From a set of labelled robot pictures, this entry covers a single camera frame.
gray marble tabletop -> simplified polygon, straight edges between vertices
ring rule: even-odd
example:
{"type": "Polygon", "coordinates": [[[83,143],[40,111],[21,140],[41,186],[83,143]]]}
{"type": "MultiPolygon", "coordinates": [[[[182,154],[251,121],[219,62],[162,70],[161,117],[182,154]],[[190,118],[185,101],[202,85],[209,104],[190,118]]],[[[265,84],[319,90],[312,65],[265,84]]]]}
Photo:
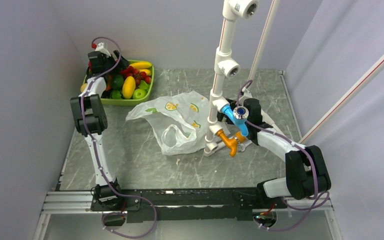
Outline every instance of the gray marble tabletop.
{"type": "MultiPolygon", "coordinates": [[[[223,95],[236,97],[249,75],[242,69],[226,79],[223,95]]],[[[150,99],[196,91],[209,97],[213,69],[156,69],[150,99]]],[[[290,105],[276,69],[256,72],[252,95],[289,138],[298,140],[290,105]]],[[[163,155],[151,126],[144,119],[125,121],[133,106],[104,106],[108,129],[104,132],[108,164],[124,189],[255,187],[285,176],[285,164],[272,152],[251,144],[236,157],[221,149],[209,157],[203,149],[190,154],[163,155]]],[[[61,190],[89,190],[95,186],[95,171],[84,138],[75,134],[63,173],[61,190]]]]}

green basket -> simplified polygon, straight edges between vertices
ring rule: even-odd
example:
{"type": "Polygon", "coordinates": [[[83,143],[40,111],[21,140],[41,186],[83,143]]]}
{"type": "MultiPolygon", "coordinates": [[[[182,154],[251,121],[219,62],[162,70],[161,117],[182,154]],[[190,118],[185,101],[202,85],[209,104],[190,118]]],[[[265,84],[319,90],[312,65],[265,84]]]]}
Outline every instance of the green basket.
{"type": "MultiPolygon", "coordinates": [[[[137,62],[143,62],[139,60],[129,60],[129,62],[132,63],[137,63],[137,62]]],[[[144,98],[141,99],[110,99],[110,98],[101,98],[101,102],[103,105],[115,105],[115,106],[135,106],[141,103],[144,103],[148,101],[150,98],[151,90],[154,85],[154,65],[152,65],[150,68],[152,76],[151,76],[151,84],[149,85],[148,92],[146,93],[144,98]]]]}

lemon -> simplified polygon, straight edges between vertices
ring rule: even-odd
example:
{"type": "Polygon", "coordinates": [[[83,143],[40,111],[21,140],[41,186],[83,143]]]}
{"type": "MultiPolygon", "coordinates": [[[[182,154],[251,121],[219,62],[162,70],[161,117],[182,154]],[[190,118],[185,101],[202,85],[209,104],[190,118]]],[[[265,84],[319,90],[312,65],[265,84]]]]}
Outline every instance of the lemon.
{"type": "Polygon", "coordinates": [[[191,125],[192,125],[192,127],[197,128],[197,129],[201,128],[201,124],[198,124],[196,121],[193,121],[191,125]]]}
{"type": "Polygon", "coordinates": [[[174,111],[176,110],[176,105],[174,105],[174,103],[172,102],[167,102],[167,104],[165,105],[165,109],[169,111],[174,111]]]}
{"type": "Polygon", "coordinates": [[[200,112],[200,108],[197,105],[193,104],[193,103],[190,103],[190,109],[194,110],[197,113],[200,112]]]}

purple cable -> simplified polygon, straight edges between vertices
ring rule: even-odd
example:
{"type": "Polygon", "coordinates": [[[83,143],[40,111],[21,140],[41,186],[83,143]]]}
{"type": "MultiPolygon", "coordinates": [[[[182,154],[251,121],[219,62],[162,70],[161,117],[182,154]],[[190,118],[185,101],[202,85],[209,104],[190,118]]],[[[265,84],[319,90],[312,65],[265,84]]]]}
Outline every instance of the purple cable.
{"type": "MultiPolygon", "coordinates": [[[[245,84],[239,89],[239,92],[237,94],[237,97],[236,97],[236,105],[237,106],[240,106],[239,104],[239,98],[241,97],[241,94],[242,94],[242,89],[243,88],[249,88],[250,85],[253,83],[253,80],[248,80],[247,82],[245,82],[245,84]]],[[[265,226],[261,226],[263,227],[264,229],[267,229],[267,230],[270,230],[270,231],[275,231],[275,232],[282,232],[282,231],[288,231],[288,230],[291,230],[291,229],[294,229],[295,227],[297,227],[299,224],[301,224],[304,219],[307,218],[307,216],[310,214],[311,210],[313,209],[316,209],[320,206],[322,206],[323,204],[325,204],[328,200],[329,200],[329,196],[330,196],[330,193],[328,191],[325,191],[325,192],[322,192],[319,194],[319,184],[318,184],[318,181],[317,181],[317,177],[316,177],[316,167],[314,165],[314,160],[313,158],[310,156],[310,154],[302,147],[296,145],[296,144],[293,144],[293,141],[290,140],[289,138],[287,138],[286,136],[283,136],[282,134],[279,134],[277,132],[273,132],[273,131],[270,131],[270,130],[267,130],[267,129],[264,129],[262,127],[259,127],[255,124],[253,124],[252,122],[250,121],[246,121],[247,124],[249,124],[250,126],[253,126],[254,128],[258,129],[258,130],[261,130],[263,132],[266,132],[266,133],[269,133],[269,134],[274,134],[280,138],[282,138],[283,140],[287,141],[288,143],[290,143],[291,145],[293,145],[293,147],[296,147],[298,150],[300,150],[301,152],[303,152],[305,154],[305,156],[308,158],[309,162],[310,162],[310,165],[311,165],[311,173],[312,173],[312,177],[313,177],[313,181],[314,181],[314,197],[309,197],[308,199],[311,199],[311,200],[314,200],[314,202],[312,203],[312,205],[310,207],[305,207],[305,208],[297,208],[297,207],[294,207],[294,206],[291,206],[289,205],[285,199],[282,197],[281,200],[282,202],[288,206],[289,208],[291,209],[294,209],[294,210],[298,210],[298,211],[307,211],[304,216],[302,216],[302,218],[296,222],[294,225],[290,226],[290,227],[287,227],[287,228],[280,228],[280,229],[269,229],[265,226]],[[317,200],[319,200],[319,198],[323,195],[323,194],[327,194],[326,198],[320,203],[320,204],[317,204],[316,205],[316,202],[317,200]]]]}
{"type": "MultiPolygon", "coordinates": [[[[113,42],[113,43],[117,46],[118,51],[121,52],[121,49],[120,49],[119,45],[118,45],[114,40],[112,40],[111,38],[109,38],[109,37],[105,37],[105,36],[99,36],[99,37],[96,37],[96,38],[94,38],[94,39],[92,40],[92,44],[93,44],[97,39],[106,39],[106,40],[109,40],[109,41],[113,42]]],[[[117,59],[117,62],[115,62],[115,65],[114,65],[114,66],[112,66],[110,69],[108,69],[108,70],[106,70],[105,72],[103,72],[103,73],[99,74],[98,76],[96,76],[96,77],[94,78],[94,80],[96,80],[96,79],[102,77],[103,75],[105,75],[105,74],[111,72],[111,71],[112,71],[112,70],[119,64],[120,59],[121,59],[121,57],[119,57],[119,58],[117,59]]],[[[89,91],[89,90],[91,89],[91,87],[92,87],[92,84],[89,84],[89,86],[87,86],[87,90],[86,90],[85,93],[87,93],[87,91],[89,91]]],[[[109,231],[109,232],[111,232],[111,233],[113,233],[113,234],[116,234],[116,235],[118,235],[118,236],[120,236],[120,237],[124,237],[124,238],[128,238],[128,239],[140,239],[140,238],[143,238],[143,237],[145,237],[146,235],[148,235],[148,234],[154,229],[155,225],[157,224],[157,209],[155,208],[155,205],[154,205],[149,199],[147,199],[147,198],[145,198],[145,197],[143,197],[143,196],[135,196],[135,195],[121,194],[121,193],[117,192],[117,190],[115,190],[115,189],[113,188],[113,186],[110,184],[110,181],[108,180],[107,176],[106,176],[105,173],[104,173],[104,169],[103,169],[102,166],[101,166],[101,161],[100,161],[99,156],[98,156],[98,147],[97,147],[97,144],[96,144],[96,139],[92,136],[91,132],[89,131],[88,125],[86,124],[86,115],[85,115],[85,104],[84,104],[84,99],[85,99],[85,94],[82,94],[81,97],[80,97],[80,108],[81,108],[81,117],[82,117],[82,120],[83,120],[83,126],[84,126],[84,129],[85,129],[87,135],[89,135],[89,137],[92,139],[92,145],[93,145],[93,151],[94,151],[94,153],[95,153],[95,157],[96,157],[96,163],[97,163],[97,165],[98,165],[98,169],[99,169],[100,173],[102,174],[103,179],[104,179],[105,182],[108,184],[108,187],[111,189],[111,191],[112,191],[114,194],[116,194],[117,196],[120,196],[120,197],[123,197],[123,198],[138,198],[138,199],[145,200],[145,201],[147,201],[147,202],[152,206],[152,208],[153,208],[153,212],[154,212],[154,220],[153,220],[153,223],[152,223],[151,228],[150,228],[148,231],[146,231],[144,234],[141,234],[141,235],[138,235],[138,236],[124,235],[124,234],[122,234],[122,233],[119,233],[119,232],[117,232],[117,231],[114,231],[114,230],[112,230],[112,229],[109,229],[107,226],[105,226],[105,222],[104,222],[104,220],[105,220],[105,218],[106,218],[107,216],[110,216],[110,215],[122,215],[122,216],[124,216],[124,214],[123,214],[123,213],[120,213],[120,212],[110,212],[110,213],[108,213],[108,214],[105,214],[105,215],[103,216],[103,218],[102,218],[102,226],[104,227],[105,230],[107,230],[107,231],[109,231]]]]}

